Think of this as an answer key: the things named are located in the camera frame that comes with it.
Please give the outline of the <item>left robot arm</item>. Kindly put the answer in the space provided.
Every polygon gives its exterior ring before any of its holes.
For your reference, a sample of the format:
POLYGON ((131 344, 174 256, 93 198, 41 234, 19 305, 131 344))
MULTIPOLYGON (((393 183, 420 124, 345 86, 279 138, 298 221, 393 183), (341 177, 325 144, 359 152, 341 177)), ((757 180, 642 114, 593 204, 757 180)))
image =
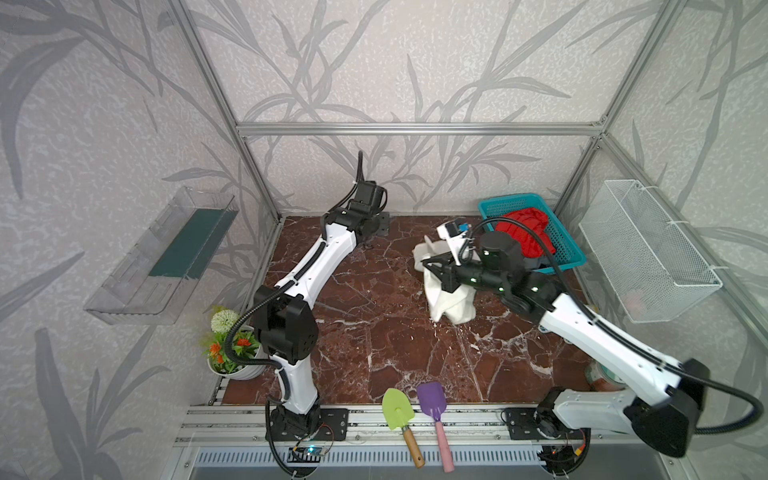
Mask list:
POLYGON ((342 261, 380 230, 387 200, 384 187, 359 180, 346 201, 323 215, 319 237, 296 267, 256 292, 251 325, 278 364, 280 407, 289 417, 307 420, 318 409, 310 360, 319 339, 313 306, 342 261))

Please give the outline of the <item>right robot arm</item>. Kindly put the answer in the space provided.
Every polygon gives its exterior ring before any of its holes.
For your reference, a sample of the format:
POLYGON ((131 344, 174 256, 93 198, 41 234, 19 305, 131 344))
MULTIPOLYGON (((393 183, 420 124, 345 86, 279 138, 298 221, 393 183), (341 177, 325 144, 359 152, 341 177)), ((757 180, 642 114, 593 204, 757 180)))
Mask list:
POLYGON ((619 392, 552 388, 536 408, 541 434, 558 438, 576 430, 610 430, 635 434, 670 457, 687 453, 705 403, 709 371, 702 363, 681 363, 655 351, 592 312, 553 276, 525 269, 519 243, 502 232, 482 235, 472 255, 461 250, 467 233, 442 237, 414 251, 435 317, 457 307, 473 310, 475 292, 491 292, 513 313, 569 341, 624 383, 619 392))

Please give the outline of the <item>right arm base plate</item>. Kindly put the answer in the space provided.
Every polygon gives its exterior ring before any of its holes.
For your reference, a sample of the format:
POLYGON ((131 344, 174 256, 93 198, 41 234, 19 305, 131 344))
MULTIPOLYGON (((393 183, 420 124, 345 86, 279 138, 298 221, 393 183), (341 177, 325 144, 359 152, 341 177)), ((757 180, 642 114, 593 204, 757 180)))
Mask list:
POLYGON ((511 440, 576 441, 583 440, 580 430, 568 429, 553 413, 540 413, 536 407, 510 407, 501 413, 511 440))

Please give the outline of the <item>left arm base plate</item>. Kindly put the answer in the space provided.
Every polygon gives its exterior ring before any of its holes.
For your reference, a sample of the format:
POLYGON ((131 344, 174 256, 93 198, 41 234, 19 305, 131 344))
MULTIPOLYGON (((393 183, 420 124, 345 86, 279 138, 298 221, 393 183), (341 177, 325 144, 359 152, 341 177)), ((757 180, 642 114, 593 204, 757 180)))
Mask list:
POLYGON ((312 439, 344 441, 349 427, 349 410, 315 406, 307 414, 296 414, 282 406, 270 412, 267 437, 274 441, 312 439))

